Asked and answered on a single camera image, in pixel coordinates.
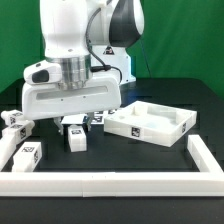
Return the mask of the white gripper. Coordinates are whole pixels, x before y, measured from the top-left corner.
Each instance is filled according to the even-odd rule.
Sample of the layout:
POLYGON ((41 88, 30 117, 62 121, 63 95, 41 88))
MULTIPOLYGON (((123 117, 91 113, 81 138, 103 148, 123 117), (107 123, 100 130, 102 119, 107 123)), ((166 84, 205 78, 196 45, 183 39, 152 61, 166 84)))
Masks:
POLYGON ((54 118, 58 132, 63 135, 61 117, 87 113, 86 127, 91 124, 96 111, 117 109, 121 105, 120 89, 115 79, 91 79, 83 88, 60 90, 56 84, 24 84, 22 112, 28 120, 54 118))

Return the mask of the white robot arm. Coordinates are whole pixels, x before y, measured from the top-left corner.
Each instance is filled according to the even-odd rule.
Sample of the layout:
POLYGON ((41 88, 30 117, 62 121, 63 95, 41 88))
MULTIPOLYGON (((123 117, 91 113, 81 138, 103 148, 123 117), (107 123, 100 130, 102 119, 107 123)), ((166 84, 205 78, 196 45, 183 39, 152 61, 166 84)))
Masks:
POLYGON ((39 0, 45 59, 24 70, 22 112, 29 120, 117 109, 119 66, 106 64, 95 46, 122 50, 140 39, 140 0, 39 0))

